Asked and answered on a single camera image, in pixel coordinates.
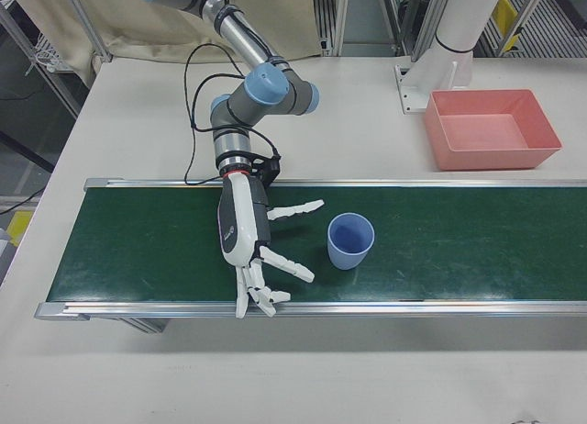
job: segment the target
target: green conveyor belt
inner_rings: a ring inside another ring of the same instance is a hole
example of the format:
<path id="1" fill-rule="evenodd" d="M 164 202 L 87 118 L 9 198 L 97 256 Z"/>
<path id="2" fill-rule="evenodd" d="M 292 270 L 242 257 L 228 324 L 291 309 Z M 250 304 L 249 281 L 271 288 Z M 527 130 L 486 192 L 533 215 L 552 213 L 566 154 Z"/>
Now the green conveyor belt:
<path id="1" fill-rule="evenodd" d="M 47 301 L 234 301 L 216 231 L 220 189 L 91 188 Z M 587 188 L 272 187 L 273 206 L 323 198 L 272 222 L 271 247 L 316 274 L 263 267 L 293 302 L 587 300 Z M 332 217 L 375 227 L 355 270 L 327 258 Z"/>

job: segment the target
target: white pillar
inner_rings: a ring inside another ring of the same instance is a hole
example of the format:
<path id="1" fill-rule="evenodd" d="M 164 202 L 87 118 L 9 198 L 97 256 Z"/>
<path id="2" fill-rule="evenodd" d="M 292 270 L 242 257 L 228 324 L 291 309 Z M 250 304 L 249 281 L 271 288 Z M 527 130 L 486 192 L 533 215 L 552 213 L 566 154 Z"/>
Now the white pillar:
<path id="1" fill-rule="evenodd" d="M 472 48 L 497 1 L 448 0 L 438 24 L 437 40 L 406 75 L 402 76 L 396 68 L 404 112 L 423 112 L 433 90 L 466 87 L 471 83 Z"/>

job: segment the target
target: beige curtain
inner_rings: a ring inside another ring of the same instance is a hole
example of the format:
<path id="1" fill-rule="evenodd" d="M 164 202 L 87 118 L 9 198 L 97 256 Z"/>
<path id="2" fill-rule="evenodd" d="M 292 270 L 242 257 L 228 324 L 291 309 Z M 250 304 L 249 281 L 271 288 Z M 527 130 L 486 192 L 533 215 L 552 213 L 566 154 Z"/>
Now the beige curtain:
<path id="1" fill-rule="evenodd" d="M 69 0 L 17 0 L 62 58 L 90 84 L 93 48 Z M 183 62 L 198 44 L 225 43 L 201 19 L 142 0 L 81 0 L 110 52 L 118 57 Z M 318 55 L 313 0 L 231 0 L 287 59 Z M 223 61 L 203 49 L 194 61 Z"/>

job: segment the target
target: metal frame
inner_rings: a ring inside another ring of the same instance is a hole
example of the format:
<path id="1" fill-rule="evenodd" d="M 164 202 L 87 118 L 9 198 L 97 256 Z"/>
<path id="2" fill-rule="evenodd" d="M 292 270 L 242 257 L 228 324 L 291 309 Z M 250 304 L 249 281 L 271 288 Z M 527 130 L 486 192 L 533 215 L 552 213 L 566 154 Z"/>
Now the metal frame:
<path id="1" fill-rule="evenodd" d="M 524 27 L 524 24 L 528 21 L 532 13 L 534 12 L 535 8 L 537 7 L 540 0 L 526 0 L 520 11 L 518 12 L 517 16 L 515 17 L 514 23 L 510 26 L 510 28 L 505 33 L 502 41 L 500 42 L 499 46 L 495 50 L 496 57 L 503 57 L 506 53 L 505 47 L 512 39 L 515 34 L 519 34 Z"/>
<path id="2" fill-rule="evenodd" d="M 447 6 L 447 1 L 448 0 L 430 0 L 430 5 L 426 10 L 420 33 L 415 40 L 414 49 L 412 51 L 412 61 L 417 61 L 432 45 L 438 24 L 442 18 L 442 13 Z"/>
<path id="3" fill-rule="evenodd" d="M 0 130 L 0 143 L 5 144 L 9 149 L 12 149 L 16 153 L 19 153 L 20 155 L 27 158 L 29 161 L 34 162 L 38 167 L 40 167 L 44 171 L 53 173 L 53 170 L 55 169 L 54 164 L 47 161 L 42 156 L 38 155 L 36 152 L 32 151 L 21 142 L 12 138 L 10 135 L 4 133 L 2 130 Z"/>
<path id="4" fill-rule="evenodd" d="M 75 14 L 82 22 L 83 30 L 85 31 L 85 35 L 87 38 L 92 42 L 92 46 L 94 46 L 94 50 L 100 55 L 100 58 L 103 62 L 111 62 L 112 61 L 112 54 L 108 51 L 104 41 L 98 34 L 94 24 L 88 17 L 85 9 L 83 8 L 82 2 L 80 0 L 70 0 L 72 3 L 72 7 L 75 10 Z"/>
<path id="5" fill-rule="evenodd" d="M 587 180 L 423 180 L 423 181 L 281 181 L 273 186 L 390 186 L 390 187 L 587 187 Z M 200 187 L 219 187 L 211 182 Z M 186 187 L 183 181 L 128 181 L 88 179 L 85 189 L 103 187 Z M 110 318 L 148 333 L 162 332 L 170 318 L 233 318 L 234 302 L 45 302 L 39 304 L 36 318 L 45 320 L 89 320 Z M 264 318 L 251 310 L 248 317 Z M 545 317 L 587 316 L 587 301 L 458 301 L 405 300 L 393 302 L 324 302 L 280 304 L 279 317 Z"/>
<path id="6" fill-rule="evenodd" d="M 347 7 L 349 0 L 337 0 L 337 24 L 334 29 L 334 45 L 332 47 L 332 56 L 340 57 L 342 45 L 345 38 L 345 23 L 347 21 Z"/>
<path id="7" fill-rule="evenodd" d="M 407 53 L 405 44 L 399 40 L 400 21 L 398 18 L 398 5 L 396 0 L 381 0 L 383 14 L 387 17 L 387 23 L 395 43 L 395 55 L 405 55 Z"/>
<path id="8" fill-rule="evenodd" d="M 421 0 L 410 0 L 407 4 L 407 8 L 404 14 L 404 20 L 402 21 L 402 26 L 400 27 L 400 36 L 397 39 L 400 43 L 403 43 L 406 54 L 410 54 L 414 49 L 414 34 L 412 33 L 412 28 L 414 27 L 415 16 L 418 12 L 418 7 L 420 7 Z"/>
<path id="9" fill-rule="evenodd" d="M 79 103 L 73 98 L 72 93 L 59 76 L 47 71 L 47 69 L 37 61 L 33 45 L 4 6 L 0 7 L 0 24 L 17 43 L 18 47 L 25 53 L 30 63 L 39 72 L 40 76 L 49 85 L 55 95 L 61 100 L 67 111 L 73 118 L 77 118 L 81 110 Z"/>

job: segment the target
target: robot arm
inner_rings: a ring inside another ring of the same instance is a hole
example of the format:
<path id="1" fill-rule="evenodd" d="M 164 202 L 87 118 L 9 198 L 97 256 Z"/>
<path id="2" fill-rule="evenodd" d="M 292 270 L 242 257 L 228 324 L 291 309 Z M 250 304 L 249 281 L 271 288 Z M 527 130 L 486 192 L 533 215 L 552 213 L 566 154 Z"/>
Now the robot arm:
<path id="1" fill-rule="evenodd" d="M 274 303 L 290 299 L 288 293 L 272 291 L 263 279 L 261 263 L 312 282 L 314 274 L 269 249 L 269 220 L 317 210 L 322 200 L 301 206 L 269 209 L 265 188 L 279 174 L 279 157 L 263 159 L 251 151 L 248 128 L 266 115 L 302 115 L 316 109 L 319 95 L 313 84 L 303 81 L 289 63 L 247 22 L 242 11 L 227 0 L 146 0 L 202 18 L 230 43 L 252 69 L 231 94 L 212 103 L 210 121 L 216 167 L 223 177 L 218 206 L 220 245 L 237 273 L 237 317 L 244 317 L 250 298 L 268 316 Z"/>

